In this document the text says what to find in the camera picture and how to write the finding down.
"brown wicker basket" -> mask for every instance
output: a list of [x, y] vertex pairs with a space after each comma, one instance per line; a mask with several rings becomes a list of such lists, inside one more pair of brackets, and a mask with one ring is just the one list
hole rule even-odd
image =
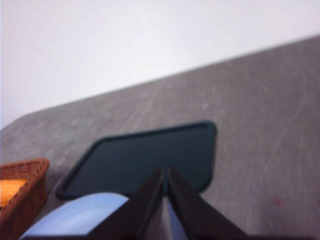
[[18, 239], [32, 224], [47, 200], [47, 159], [32, 159], [0, 165], [0, 179], [25, 179], [27, 182], [0, 210], [0, 238]]

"dark green tray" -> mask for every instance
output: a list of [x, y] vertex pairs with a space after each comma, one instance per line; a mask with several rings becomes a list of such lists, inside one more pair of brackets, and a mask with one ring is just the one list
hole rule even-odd
[[89, 148], [55, 194], [62, 200], [98, 192], [130, 196], [155, 169], [169, 166], [201, 191], [212, 179], [216, 131], [213, 122], [202, 121], [105, 137]]

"white wall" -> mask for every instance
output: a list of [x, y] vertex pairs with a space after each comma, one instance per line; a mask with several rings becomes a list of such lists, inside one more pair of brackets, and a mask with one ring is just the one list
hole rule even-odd
[[1, 128], [318, 34], [319, 0], [2, 0]]

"orange object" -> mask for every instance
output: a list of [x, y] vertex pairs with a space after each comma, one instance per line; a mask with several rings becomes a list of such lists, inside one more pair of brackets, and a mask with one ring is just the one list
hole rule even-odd
[[25, 179], [0, 180], [0, 207], [4, 207], [16, 195], [19, 189], [26, 184]]

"red spot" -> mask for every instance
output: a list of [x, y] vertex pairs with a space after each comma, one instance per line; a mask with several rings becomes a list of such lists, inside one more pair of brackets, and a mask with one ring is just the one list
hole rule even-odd
[[285, 202], [280, 198], [275, 198], [273, 199], [273, 204], [277, 207], [283, 207], [285, 205]]

